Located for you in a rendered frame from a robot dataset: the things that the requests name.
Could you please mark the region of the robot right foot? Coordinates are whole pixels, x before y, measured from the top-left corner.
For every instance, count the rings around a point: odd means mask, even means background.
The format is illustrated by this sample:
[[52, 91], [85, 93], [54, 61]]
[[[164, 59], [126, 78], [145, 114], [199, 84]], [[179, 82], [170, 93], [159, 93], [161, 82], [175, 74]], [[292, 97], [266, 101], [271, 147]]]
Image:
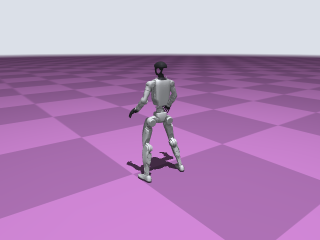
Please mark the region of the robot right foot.
[[180, 171], [184, 171], [185, 168], [183, 165], [180, 164], [180, 166], [178, 165], [178, 163], [175, 164], [175, 167], [178, 168]]

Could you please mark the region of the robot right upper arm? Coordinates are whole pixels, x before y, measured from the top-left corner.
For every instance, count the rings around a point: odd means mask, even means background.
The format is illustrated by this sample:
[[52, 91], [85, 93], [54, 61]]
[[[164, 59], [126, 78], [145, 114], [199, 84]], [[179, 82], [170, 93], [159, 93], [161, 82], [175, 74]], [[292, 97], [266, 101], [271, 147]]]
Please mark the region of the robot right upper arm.
[[[170, 80], [170, 79], [169, 79]], [[175, 82], [173, 80], [170, 80], [170, 91], [171, 91], [171, 95], [170, 98], [172, 100], [174, 100], [177, 97], [177, 92], [176, 92], [176, 88], [175, 88]]]

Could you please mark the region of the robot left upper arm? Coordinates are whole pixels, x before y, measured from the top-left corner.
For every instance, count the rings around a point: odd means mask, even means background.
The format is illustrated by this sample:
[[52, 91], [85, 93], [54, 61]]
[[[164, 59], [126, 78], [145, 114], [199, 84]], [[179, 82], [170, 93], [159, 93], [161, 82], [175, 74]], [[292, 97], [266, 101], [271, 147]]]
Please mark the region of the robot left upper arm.
[[145, 84], [145, 90], [144, 90], [143, 99], [141, 102], [142, 104], [146, 105], [148, 103], [148, 97], [151, 93], [151, 90], [155, 87], [155, 83], [156, 83], [156, 81], [152, 80], [152, 81], [148, 81]]

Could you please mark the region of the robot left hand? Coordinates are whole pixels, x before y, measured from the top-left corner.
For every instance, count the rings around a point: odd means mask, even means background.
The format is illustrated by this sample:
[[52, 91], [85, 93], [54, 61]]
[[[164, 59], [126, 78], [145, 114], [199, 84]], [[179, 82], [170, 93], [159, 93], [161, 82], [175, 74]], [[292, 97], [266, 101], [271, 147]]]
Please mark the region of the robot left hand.
[[[135, 108], [134, 108], [135, 109]], [[130, 114], [129, 114], [129, 117], [131, 118], [132, 117], [132, 114], [133, 113], [137, 113], [138, 111], [137, 110], [134, 110], [134, 109], [132, 109], [131, 111], [130, 111]]]

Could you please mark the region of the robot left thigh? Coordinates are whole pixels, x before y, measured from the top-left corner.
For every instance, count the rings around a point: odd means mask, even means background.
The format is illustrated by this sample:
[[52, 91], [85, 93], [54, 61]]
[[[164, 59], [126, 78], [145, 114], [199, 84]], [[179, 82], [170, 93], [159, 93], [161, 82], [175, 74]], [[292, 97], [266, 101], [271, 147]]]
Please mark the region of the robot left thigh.
[[147, 117], [145, 119], [144, 125], [143, 125], [143, 130], [142, 130], [142, 145], [143, 147], [145, 145], [148, 146], [148, 153], [150, 153], [153, 150], [152, 145], [150, 145], [150, 139], [152, 135], [152, 127], [156, 125], [157, 117], [156, 116], [151, 116]]

